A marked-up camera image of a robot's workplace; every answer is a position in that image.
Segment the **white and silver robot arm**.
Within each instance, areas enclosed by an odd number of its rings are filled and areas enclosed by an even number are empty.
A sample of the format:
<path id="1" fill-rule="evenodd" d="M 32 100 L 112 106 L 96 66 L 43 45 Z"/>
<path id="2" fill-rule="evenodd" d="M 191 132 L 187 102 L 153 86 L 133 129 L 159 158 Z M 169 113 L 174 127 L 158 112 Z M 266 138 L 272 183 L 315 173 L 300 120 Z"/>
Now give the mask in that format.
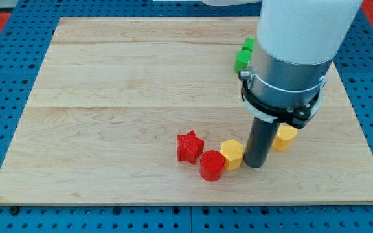
<path id="1" fill-rule="evenodd" d="M 312 101 L 362 0 L 261 0 L 248 92 L 279 109 Z"/>

